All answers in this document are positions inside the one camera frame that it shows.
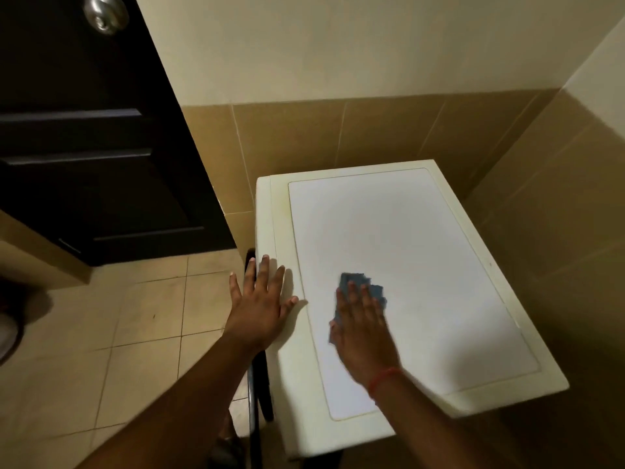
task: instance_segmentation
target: wall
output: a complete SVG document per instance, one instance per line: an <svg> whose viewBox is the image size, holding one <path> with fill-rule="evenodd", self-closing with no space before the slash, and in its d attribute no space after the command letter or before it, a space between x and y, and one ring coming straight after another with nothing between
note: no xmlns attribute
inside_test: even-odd
<svg viewBox="0 0 625 469"><path fill-rule="evenodd" d="M0 277L47 290L89 283L91 268L0 211Z"/></svg>
<svg viewBox="0 0 625 469"><path fill-rule="evenodd" d="M625 0L137 1L240 249L267 174L435 158L465 197L625 12Z"/></svg>
<svg viewBox="0 0 625 469"><path fill-rule="evenodd" d="M571 383L505 413L543 467L623 467L625 19L465 202Z"/></svg>

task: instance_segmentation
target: red bracelet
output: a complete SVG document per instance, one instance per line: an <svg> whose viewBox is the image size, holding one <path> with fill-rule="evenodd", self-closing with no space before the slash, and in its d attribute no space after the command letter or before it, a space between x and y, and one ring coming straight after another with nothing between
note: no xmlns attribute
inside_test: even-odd
<svg viewBox="0 0 625 469"><path fill-rule="evenodd" d="M377 374L374 378L371 379L369 385L367 386L367 391L369 392L369 396L371 400L373 400L373 392L380 382L391 375L403 374L404 371L399 367L389 367L387 369L382 370L379 374Z"/></svg>

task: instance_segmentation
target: hand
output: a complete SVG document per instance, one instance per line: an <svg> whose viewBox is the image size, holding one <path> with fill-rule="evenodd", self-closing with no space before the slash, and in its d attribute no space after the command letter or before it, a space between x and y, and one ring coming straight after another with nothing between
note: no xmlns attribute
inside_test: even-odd
<svg viewBox="0 0 625 469"><path fill-rule="evenodd" d="M286 317L298 301L297 296L280 303L285 268L279 267L269 280L270 258L262 257L258 277L254 283L256 260L247 264L243 279L243 294L239 289L236 274L230 275L230 298L232 309L224 336L231 336L237 342L249 347L254 354L265 350L280 335L285 327Z"/></svg>
<svg viewBox="0 0 625 469"><path fill-rule="evenodd" d="M352 281L348 291L349 302L336 290L342 326L330 321L330 336L349 374L367 388L381 371L401 364L382 307L377 299L371 299L369 287L363 285L362 299Z"/></svg>

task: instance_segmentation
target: person's left arm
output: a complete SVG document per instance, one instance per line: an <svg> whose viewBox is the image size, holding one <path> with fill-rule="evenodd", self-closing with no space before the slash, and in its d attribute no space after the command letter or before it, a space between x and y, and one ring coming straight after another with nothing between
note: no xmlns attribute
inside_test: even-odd
<svg viewBox="0 0 625 469"><path fill-rule="evenodd" d="M167 392L106 441L78 469L198 467L208 458L230 401L254 356L271 344L298 299L280 303L285 268L269 280L264 256L255 260L243 293L230 276L232 310L223 336Z"/></svg>

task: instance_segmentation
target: finger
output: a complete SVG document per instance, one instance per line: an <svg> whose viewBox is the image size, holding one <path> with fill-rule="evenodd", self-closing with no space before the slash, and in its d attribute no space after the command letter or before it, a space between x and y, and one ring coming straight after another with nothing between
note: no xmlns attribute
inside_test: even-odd
<svg viewBox="0 0 625 469"><path fill-rule="evenodd" d="M336 309L339 312L340 320L343 322L343 326L351 325L351 310L349 309L349 304L345 300L345 295L343 295L340 288L336 289Z"/></svg>
<svg viewBox="0 0 625 469"><path fill-rule="evenodd" d="M376 320L376 310L373 307L373 301L371 300L371 295L369 293L369 286L366 284L361 286L361 295L363 297L363 313L364 317L369 321Z"/></svg>
<svg viewBox="0 0 625 469"><path fill-rule="evenodd" d="M291 311L293 310L293 307L295 307L298 301L299 301L299 298L297 296L293 296L292 298L289 298L285 302L283 302L282 306L280 306L279 318L281 320L285 320L286 318L288 318L289 315L291 314Z"/></svg>
<svg viewBox="0 0 625 469"><path fill-rule="evenodd" d="M378 322L386 326L386 317L384 316L384 310L382 309L382 305L377 298L373 298L373 309L375 310L376 316L378 317Z"/></svg>
<svg viewBox="0 0 625 469"><path fill-rule="evenodd" d="M343 330L340 325L334 320L330 321L330 341L336 346L336 349L340 355L343 350L344 344Z"/></svg>
<svg viewBox="0 0 625 469"><path fill-rule="evenodd" d="M232 299L232 307L238 305L241 300L241 289L236 279L236 273L230 274L230 299Z"/></svg>
<svg viewBox="0 0 625 469"><path fill-rule="evenodd" d="M276 270L276 274L271 278L269 286L267 287L268 294L271 299L275 299L276 302L280 299L280 293L282 293L282 283L285 280L285 266L281 265Z"/></svg>
<svg viewBox="0 0 625 469"><path fill-rule="evenodd" d="M270 278L270 256L263 255L261 266L258 267L258 275L256 276L256 289L267 291L267 282Z"/></svg>
<svg viewBox="0 0 625 469"><path fill-rule="evenodd" d="M256 276L256 259L252 257L249 259L249 263L247 263L245 277L243 278L243 294L246 296L254 292L254 276Z"/></svg>
<svg viewBox="0 0 625 469"><path fill-rule="evenodd" d="M358 289L353 281L348 282L349 305L355 322L361 322L364 318L363 302L358 294Z"/></svg>

